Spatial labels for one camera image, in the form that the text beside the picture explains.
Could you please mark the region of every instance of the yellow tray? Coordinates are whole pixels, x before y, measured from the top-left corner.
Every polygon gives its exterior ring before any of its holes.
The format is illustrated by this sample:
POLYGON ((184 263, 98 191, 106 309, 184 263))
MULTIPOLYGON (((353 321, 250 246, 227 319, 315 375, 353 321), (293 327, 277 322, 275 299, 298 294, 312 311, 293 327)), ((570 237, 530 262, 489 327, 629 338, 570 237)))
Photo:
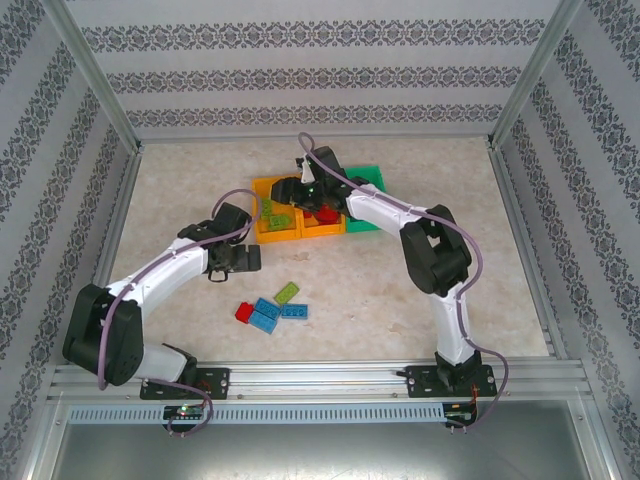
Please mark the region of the yellow tray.
MULTIPOLYGON (((251 181, 251 189, 260 195, 260 198, 271 198, 271 186, 281 178, 298 177, 300 175, 280 175, 279 177, 266 177, 266 178, 254 178, 251 181)), ((280 203, 272 202, 273 215, 284 214, 291 219, 291 224, 284 230, 269 231, 269 220, 260 218, 256 222, 256 241, 259 244, 284 242, 287 240, 297 240, 302 237, 300 232, 300 226, 302 224, 300 219, 303 219, 302 212, 297 208, 293 208, 291 205, 282 205, 280 203)), ((253 214, 258 213, 258 202, 253 201, 253 214)))

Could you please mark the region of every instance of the white wall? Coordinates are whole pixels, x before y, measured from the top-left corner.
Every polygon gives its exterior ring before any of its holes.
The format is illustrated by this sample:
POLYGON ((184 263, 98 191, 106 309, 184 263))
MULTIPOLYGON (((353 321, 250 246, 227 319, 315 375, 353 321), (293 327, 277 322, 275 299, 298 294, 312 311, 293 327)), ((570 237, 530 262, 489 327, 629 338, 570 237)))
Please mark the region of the white wall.
POLYGON ((488 134, 558 0, 67 3, 142 139, 488 134))
POLYGON ((0 6, 0 479, 90 282, 130 152, 37 1, 0 6))
POLYGON ((640 2, 584 2, 503 154, 567 350, 640 478, 640 2))

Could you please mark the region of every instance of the wire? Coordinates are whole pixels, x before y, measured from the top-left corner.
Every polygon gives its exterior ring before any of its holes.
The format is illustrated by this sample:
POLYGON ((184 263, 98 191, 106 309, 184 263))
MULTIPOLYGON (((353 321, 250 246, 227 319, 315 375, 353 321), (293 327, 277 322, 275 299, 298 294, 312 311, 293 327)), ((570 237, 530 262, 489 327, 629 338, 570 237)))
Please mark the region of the wire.
POLYGON ((187 390, 189 392, 197 393, 198 395, 201 395, 202 398, 204 399, 202 402, 203 407, 205 403, 209 404, 209 408, 207 409, 207 416, 205 417, 205 419, 189 431, 176 432, 175 430, 172 430, 171 425, 173 425, 173 421, 178 417, 176 416, 171 417, 169 419, 169 423, 167 423, 167 430, 169 431, 170 436, 173 436, 174 434, 178 434, 180 438, 184 438, 184 437, 188 437, 189 435, 193 435, 198 430, 202 430, 204 427, 206 427, 207 424, 213 418, 213 401, 211 401, 211 397, 204 390, 200 390, 198 388, 191 387, 189 385, 182 385, 181 383, 166 382, 164 380, 158 380, 158 379, 149 379, 149 381, 153 383, 158 383, 160 385, 166 385, 168 387, 181 388, 182 390, 187 390))
POLYGON ((140 280, 142 280, 145 276, 147 276, 152 270, 154 270, 159 265, 162 265, 164 262, 170 260, 175 255, 179 255, 182 252, 186 252, 187 250, 191 250, 193 248, 203 247, 211 243, 221 242, 223 240, 228 240, 229 238, 233 238, 246 231, 249 231, 251 227, 253 227, 253 225, 258 221, 258 219, 260 218, 260 214, 262 213, 262 200, 260 199, 260 196, 257 193, 246 188, 236 188, 235 190, 231 190, 230 192, 225 193, 222 197, 220 197, 220 199, 218 200, 218 203, 216 203, 213 209, 213 212, 211 213, 215 216, 215 213, 217 212, 220 205, 222 205, 222 202, 226 200, 228 197, 230 197, 231 195, 234 195, 236 193, 248 193, 250 195, 253 195, 258 202, 258 212, 247 225, 236 230, 235 232, 231 232, 224 235, 219 235, 217 237, 208 238, 206 240, 201 240, 199 242, 191 243, 189 245, 185 245, 184 247, 178 248, 174 252, 169 252, 166 255, 163 255, 162 257, 156 259, 155 261, 147 265, 138 275, 136 275, 120 291, 120 293, 113 300, 113 303, 111 303, 111 306, 107 311, 107 316, 105 317, 105 320, 104 320, 104 326, 102 327, 102 335, 100 337, 100 352, 98 355, 98 388, 100 390, 105 390, 107 388, 107 382, 105 381, 105 378, 104 378, 104 370, 106 367, 107 342, 109 341, 109 331, 111 329, 111 323, 113 322, 113 316, 115 314, 116 309, 118 308, 118 305, 120 305, 120 302, 122 302, 122 299, 127 295, 127 293, 133 290, 134 288, 133 285, 139 283, 140 280))
MULTIPOLYGON (((257 206, 258 206, 257 213, 251 219, 251 221, 249 223, 247 223, 247 225, 245 225, 244 227, 236 230, 235 232, 227 233, 225 235, 219 235, 219 236, 214 237, 214 238, 208 238, 208 239, 202 240, 200 242, 196 242, 196 243, 193 243, 193 244, 190 244, 190 245, 186 245, 184 247, 181 247, 181 248, 177 249, 175 252, 171 252, 171 253, 168 253, 168 254, 164 255, 163 257, 160 257, 156 261, 150 263, 144 270, 142 270, 138 275, 136 275, 131 280, 131 282, 129 282, 122 289, 122 291, 116 296, 116 298, 113 300, 113 303, 111 304, 111 306, 109 307, 109 310, 107 312, 107 316, 105 318, 104 326, 102 327, 102 335, 100 337, 100 353, 98 355, 98 388, 100 390, 105 390, 107 388, 107 382, 105 381, 105 378, 104 378, 104 371, 105 371, 105 367, 106 367, 107 342, 109 341, 109 330, 111 329, 111 323, 113 322, 113 316, 114 316, 114 313, 116 311, 116 308, 118 307, 120 302, 122 302, 122 299, 125 297, 125 295, 129 291, 131 291, 133 289, 132 285, 135 285, 136 283, 138 283, 146 275, 148 275, 153 269, 155 269, 156 267, 158 267, 162 263, 168 261, 169 259, 173 258, 174 255, 178 255, 178 254, 180 254, 182 252, 185 252, 187 250, 190 250, 192 248, 203 247, 205 245, 209 245, 209 244, 214 243, 214 242, 220 242, 220 241, 223 241, 223 240, 227 240, 229 238, 235 237, 236 235, 241 235, 242 233, 245 233, 245 232, 248 233, 249 230, 251 230, 251 227, 253 227, 253 225, 255 225, 255 223, 258 221, 258 219, 260 218, 260 214, 262 213, 262 200, 260 199, 260 196, 258 194, 256 194, 252 190, 248 190, 246 188, 237 188, 237 189, 231 190, 231 191, 225 193, 222 197, 220 197, 220 199, 215 204, 215 206, 213 207, 213 210, 211 212, 212 218, 215 217, 215 214, 217 213, 218 209, 222 205, 222 202, 224 202, 224 200, 226 200, 231 195, 234 195, 236 193, 248 193, 250 195, 253 195, 255 197, 256 201, 257 201, 257 206)), ((180 433, 180 438, 184 438, 184 437, 188 437, 189 435, 193 435, 198 430, 203 429, 211 421, 211 418, 213 417, 213 402, 211 401, 211 397, 204 390, 200 390, 198 388, 191 387, 189 385, 183 385, 181 383, 167 382, 165 380, 160 380, 160 379, 149 379, 149 381, 150 382, 154 382, 154 383, 158 383, 160 385, 166 385, 166 386, 169 386, 169 387, 180 388, 182 390, 187 390, 189 392, 197 393, 198 395, 202 396, 202 398, 203 398, 203 401, 202 401, 202 406, 203 407, 204 407, 205 403, 209 404, 209 409, 207 411, 207 416, 205 417, 205 419, 202 422, 200 422, 198 425, 193 427, 191 430, 189 430, 187 432, 180 433)), ((174 433, 177 433, 177 432, 174 432, 174 430, 171 429, 171 425, 173 424, 173 421, 175 420, 175 418, 176 417, 171 417, 169 419, 169 423, 167 424, 167 430, 169 431, 169 435, 171 435, 171 436, 173 436, 174 433)))
POLYGON ((476 387, 475 383, 471 386, 471 394, 471 404, 473 405, 473 412, 471 412, 471 415, 474 415, 478 411, 478 387, 476 387))
MULTIPOLYGON (((314 147, 315 147, 315 141, 313 140, 313 137, 311 135, 309 135, 308 133, 300 132, 298 134, 298 142, 300 143, 300 145, 302 146, 304 151, 307 153, 307 155, 316 163, 316 165, 318 165, 320 168, 322 168, 328 174, 330 174, 333 177, 337 178, 341 182, 347 184, 351 188, 353 188, 355 190, 358 190, 358 191, 364 193, 365 195, 368 195, 369 197, 374 197, 375 196, 376 198, 379 198, 380 200, 382 200, 383 202, 388 203, 389 205, 392 205, 392 206, 394 206, 396 208, 399 208, 401 210, 407 211, 406 210, 406 208, 407 208, 406 205, 403 205, 402 203, 397 201, 395 198, 390 197, 390 196, 388 196, 388 195, 386 195, 386 194, 384 194, 382 192, 375 192, 374 193, 374 192, 372 192, 370 190, 367 190, 366 188, 362 188, 360 185, 355 184, 354 182, 352 182, 348 178, 343 177, 338 172, 334 172, 329 167, 327 167, 313 153, 313 150, 314 150, 314 147), (311 142, 311 147, 306 145, 305 139, 307 139, 307 140, 309 140, 311 142)), ((473 277, 471 277, 471 279, 467 283, 465 283, 462 286, 462 288, 455 295, 456 315, 458 316, 458 327, 460 328, 460 332, 462 333, 462 336, 464 337, 464 340, 467 342, 467 344, 471 348, 473 348, 475 350, 478 350, 479 352, 486 353, 487 355, 493 355, 494 357, 497 357, 498 359, 500 359, 500 361, 504 365, 504 377, 502 379, 502 383, 500 384, 500 388, 498 388, 498 392, 496 393, 496 396, 493 398, 493 400, 491 401, 491 403, 487 407, 487 409, 484 412, 484 414, 480 418, 478 418, 478 420, 476 420, 472 425, 467 427, 467 429, 472 428, 472 427, 475 428, 475 427, 478 426, 478 424, 480 424, 482 421, 484 421, 484 419, 493 411, 493 409, 495 408, 496 404, 498 403, 498 400, 500 400, 500 397, 504 393, 504 389, 507 386, 507 382, 509 381, 509 363, 507 362, 507 359, 505 358, 505 356, 502 355, 499 352, 494 351, 494 350, 490 350, 488 348, 484 348, 484 347, 481 347, 481 346, 477 345, 473 340, 471 340, 471 338, 469 338, 469 333, 467 332, 466 328, 464 327, 464 321, 463 321, 463 317, 462 317, 462 295, 467 290, 469 290, 480 279, 480 275, 482 275, 482 271, 484 269, 484 259, 482 258, 482 252, 480 251, 480 246, 473 239, 473 237, 471 235, 469 235, 465 230, 460 228, 458 225, 456 225, 455 223, 450 222, 450 221, 448 221, 448 220, 446 220, 444 218, 437 217, 435 215, 431 215, 431 214, 429 214, 429 213, 427 213, 425 211, 422 211, 422 210, 415 210, 413 207, 409 208, 407 213, 410 213, 410 214, 413 214, 413 215, 418 215, 418 216, 426 218, 427 220, 430 220, 432 222, 440 223, 441 225, 449 227, 451 230, 453 230, 455 232, 458 232, 469 243, 469 245, 471 245, 471 248, 473 249, 473 251, 476 254, 476 259, 477 259, 477 262, 478 262, 478 266, 476 268, 476 272, 474 273, 473 277)))

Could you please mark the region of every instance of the white robotic arm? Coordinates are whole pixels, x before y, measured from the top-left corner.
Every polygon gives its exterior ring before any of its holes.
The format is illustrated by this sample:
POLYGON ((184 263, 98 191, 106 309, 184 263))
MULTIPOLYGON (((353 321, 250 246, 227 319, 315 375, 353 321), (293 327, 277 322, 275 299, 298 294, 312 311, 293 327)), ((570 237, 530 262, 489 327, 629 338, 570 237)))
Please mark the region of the white robotic arm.
MULTIPOLYGON (((314 155, 326 167, 345 176, 330 148, 320 147, 314 155)), ((272 188, 272 200, 291 203, 312 213, 328 205, 350 218, 372 223, 401 240, 409 275, 416 286, 428 294, 435 317, 437 361, 450 367, 453 377, 456 369, 478 363, 478 353, 465 340, 456 312, 456 296, 467 280, 467 267, 471 263, 469 250, 459 234, 409 213, 412 209, 420 210, 419 207, 395 198, 393 204, 382 200, 383 196, 389 198, 390 195, 363 179, 354 180, 366 192, 340 182, 308 157, 298 159, 297 164, 302 172, 301 180, 293 177, 280 180, 272 188), (439 239, 440 244, 432 247, 429 238, 439 239)), ((449 210, 441 205, 424 211, 453 222, 449 210)), ((464 294, 460 302, 462 324, 468 334, 469 318, 464 294)))
MULTIPOLYGON (((124 302, 134 301, 140 308, 143 334, 145 320, 158 305, 184 283, 207 271, 209 262, 206 249, 191 248, 176 254, 178 249, 194 243, 195 241, 188 238, 176 238, 169 248, 147 265, 128 277, 107 286, 109 293, 115 297, 148 265, 153 264, 167 253, 173 253, 171 260, 163 262, 151 270, 122 299, 124 302)), ((166 345, 145 343, 142 362, 133 377, 141 380, 154 378, 175 382, 180 378, 186 364, 187 358, 177 350, 166 345)))
POLYGON ((144 342, 144 322, 176 289, 194 277, 209 274, 212 282, 226 281, 229 273, 261 268, 260 247, 235 245, 244 237, 215 241, 220 235, 241 230, 251 219, 244 210, 223 203, 212 220, 190 225, 151 262, 105 288, 87 285, 78 293, 67 336, 64 357, 97 373, 100 338, 107 313, 116 297, 128 288, 116 306, 106 346, 105 379, 121 385, 131 378, 189 383, 196 360, 169 345, 144 342), (143 275, 138 283, 132 282, 143 275), (212 274, 222 272, 222 280, 212 274))
MULTIPOLYGON (((362 187, 370 192, 382 193, 372 184, 365 184, 362 187)), ((398 202, 405 205, 407 207, 406 210, 401 210, 387 202, 383 202, 376 196, 372 197, 358 190, 354 190, 346 198, 347 208, 354 219, 372 223, 381 230, 400 239, 402 228, 407 223, 418 222, 421 217, 407 213, 409 208, 412 207, 411 205, 401 201, 398 202)), ((464 363, 474 354, 473 348, 465 341, 460 331, 456 314, 455 297, 462 287, 462 283, 455 285, 445 297, 434 294, 428 295, 438 331, 438 354, 452 365, 464 363)), ((461 297, 461 302, 464 327, 469 332, 469 316, 464 294, 461 297)))

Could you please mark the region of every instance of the orange tray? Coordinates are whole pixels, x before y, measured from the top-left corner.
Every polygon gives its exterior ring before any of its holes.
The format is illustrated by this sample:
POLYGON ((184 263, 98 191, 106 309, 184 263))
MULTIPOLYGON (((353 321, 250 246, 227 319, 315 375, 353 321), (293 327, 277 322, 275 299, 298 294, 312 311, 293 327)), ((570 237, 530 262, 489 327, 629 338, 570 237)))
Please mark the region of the orange tray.
POLYGON ((340 215, 340 223, 333 225, 320 225, 314 218, 304 218, 302 210, 295 209, 296 223, 300 225, 300 235, 302 238, 323 237, 325 235, 341 235, 347 232, 347 222, 344 215, 340 215))
MULTIPOLYGON (((251 189, 260 195, 260 198, 271 198, 271 186, 281 178, 298 177, 300 175, 280 175, 279 177, 254 178, 251 181, 251 189)), ((269 220, 260 218, 256 222, 256 242, 259 244, 284 242, 287 240, 297 240, 302 237, 302 211, 293 208, 291 205, 282 205, 272 202, 272 212, 274 215, 284 214, 291 219, 291 224, 284 230, 269 231, 269 220)), ((253 201, 253 214, 258 213, 258 202, 253 201)))

